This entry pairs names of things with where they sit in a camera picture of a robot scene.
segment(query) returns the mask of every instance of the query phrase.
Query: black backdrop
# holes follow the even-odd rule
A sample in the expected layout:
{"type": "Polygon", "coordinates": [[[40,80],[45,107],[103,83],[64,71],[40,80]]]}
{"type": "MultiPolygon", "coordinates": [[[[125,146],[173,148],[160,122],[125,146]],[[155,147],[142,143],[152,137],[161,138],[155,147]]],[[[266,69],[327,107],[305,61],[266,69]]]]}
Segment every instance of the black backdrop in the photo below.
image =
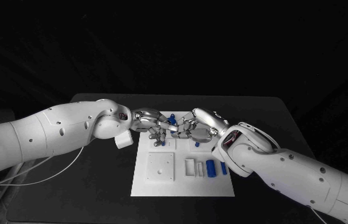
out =
{"type": "Polygon", "coordinates": [[[17,119],[79,92],[275,96],[317,159],[348,172],[344,0],[0,5],[0,104],[17,119]]]}

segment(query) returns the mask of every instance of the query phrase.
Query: gray tabletop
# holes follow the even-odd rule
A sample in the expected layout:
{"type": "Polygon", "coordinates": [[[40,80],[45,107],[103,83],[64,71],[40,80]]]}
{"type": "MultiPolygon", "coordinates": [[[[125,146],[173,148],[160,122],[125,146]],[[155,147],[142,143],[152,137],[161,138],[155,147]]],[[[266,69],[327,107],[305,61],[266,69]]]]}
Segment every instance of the gray tabletop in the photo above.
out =
{"type": "MultiPolygon", "coordinates": [[[[160,111],[207,108],[230,124],[246,122],[281,148],[313,158],[282,101],[275,97],[141,94],[76,94],[70,102],[110,99],[129,109],[160,111]]],[[[11,201],[6,220],[54,223],[320,223],[307,207],[268,188],[255,173],[230,173],[235,197],[129,197],[138,133],[121,150],[113,140],[93,140],[69,169],[50,180],[22,186],[11,201]]],[[[79,150],[53,157],[27,174],[24,183],[56,174],[79,150]]]]}

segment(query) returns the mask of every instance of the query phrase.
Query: hole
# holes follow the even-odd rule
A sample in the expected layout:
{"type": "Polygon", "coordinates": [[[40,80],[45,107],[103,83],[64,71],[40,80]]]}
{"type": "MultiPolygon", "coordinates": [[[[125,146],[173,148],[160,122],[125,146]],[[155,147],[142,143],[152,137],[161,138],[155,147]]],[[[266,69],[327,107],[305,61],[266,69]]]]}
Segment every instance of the hole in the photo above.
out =
{"type": "Polygon", "coordinates": [[[60,136],[63,136],[63,134],[64,134],[64,129],[63,128],[60,128],[58,134],[60,134],[60,136]]]}

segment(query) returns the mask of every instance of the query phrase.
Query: table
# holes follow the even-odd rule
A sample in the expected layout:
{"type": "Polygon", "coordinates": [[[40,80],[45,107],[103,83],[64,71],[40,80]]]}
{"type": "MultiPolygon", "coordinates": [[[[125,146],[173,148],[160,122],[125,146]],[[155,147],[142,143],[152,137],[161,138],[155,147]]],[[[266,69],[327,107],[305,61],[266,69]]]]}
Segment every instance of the table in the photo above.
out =
{"type": "MultiPolygon", "coordinates": [[[[313,158],[284,103],[275,97],[80,93],[70,102],[100,98],[129,109],[213,109],[230,124],[246,122],[274,138],[281,148],[313,158]]],[[[131,131],[131,136],[134,144],[121,150],[113,139],[93,140],[60,175],[19,187],[6,220],[14,223],[320,223],[310,209],[269,189],[255,173],[242,178],[230,172],[235,197],[129,197],[138,133],[131,131]]],[[[28,172],[24,183],[57,173],[77,152],[53,157],[28,172]]]]}

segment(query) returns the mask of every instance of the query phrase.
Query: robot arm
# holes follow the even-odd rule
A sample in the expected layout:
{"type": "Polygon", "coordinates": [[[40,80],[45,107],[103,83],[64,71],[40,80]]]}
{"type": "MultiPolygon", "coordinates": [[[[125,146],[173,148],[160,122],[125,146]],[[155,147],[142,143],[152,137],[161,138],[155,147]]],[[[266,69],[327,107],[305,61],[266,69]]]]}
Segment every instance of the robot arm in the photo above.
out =
{"type": "Polygon", "coordinates": [[[129,109],[108,99],[61,104],[0,124],[0,170],[32,159],[64,154],[95,138],[113,138],[118,148],[132,144],[128,129],[164,139],[165,117],[154,109],[129,109]]]}
{"type": "MultiPolygon", "coordinates": [[[[246,177],[255,172],[269,188],[348,223],[344,173],[294,151],[272,149],[252,126],[245,123],[229,126],[226,120],[204,109],[194,109],[177,123],[184,125],[187,121],[196,121],[210,127],[206,134],[219,139],[212,148],[212,155],[239,176],[246,177]]],[[[188,138],[191,130],[171,135],[174,138],[188,138]]]]}

